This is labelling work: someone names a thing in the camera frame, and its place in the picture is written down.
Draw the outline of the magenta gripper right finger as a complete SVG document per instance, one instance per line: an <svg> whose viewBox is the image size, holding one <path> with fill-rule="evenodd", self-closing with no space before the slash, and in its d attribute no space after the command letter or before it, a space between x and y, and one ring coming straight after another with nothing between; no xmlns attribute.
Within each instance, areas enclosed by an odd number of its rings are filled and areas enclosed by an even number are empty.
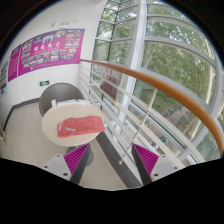
<svg viewBox="0 0 224 224"><path fill-rule="evenodd" d="M137 144L131 150L143 185L155 182L180 170L167 155L157 155Z"/></svg>

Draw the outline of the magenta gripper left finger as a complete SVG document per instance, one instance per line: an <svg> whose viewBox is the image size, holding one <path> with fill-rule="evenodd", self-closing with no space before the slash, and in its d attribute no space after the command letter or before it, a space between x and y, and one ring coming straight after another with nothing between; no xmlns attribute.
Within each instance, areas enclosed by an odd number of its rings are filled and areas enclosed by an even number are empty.
<svg viewBox="0 0 224 224"><path fill-rule="evenodd" d="M56 154L42 168L56 176L79 184L85 168L92 161L92 151L87 143L78 148L71 147L65 155Z"/></svg>

